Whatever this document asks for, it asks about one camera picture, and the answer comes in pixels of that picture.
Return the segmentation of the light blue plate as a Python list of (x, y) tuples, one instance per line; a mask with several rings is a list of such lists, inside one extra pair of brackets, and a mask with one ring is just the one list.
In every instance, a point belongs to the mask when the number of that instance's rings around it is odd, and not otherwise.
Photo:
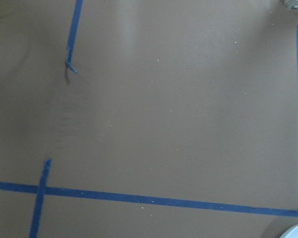
[(287, 229), (280, 238), (298, 238), (298, 224)]

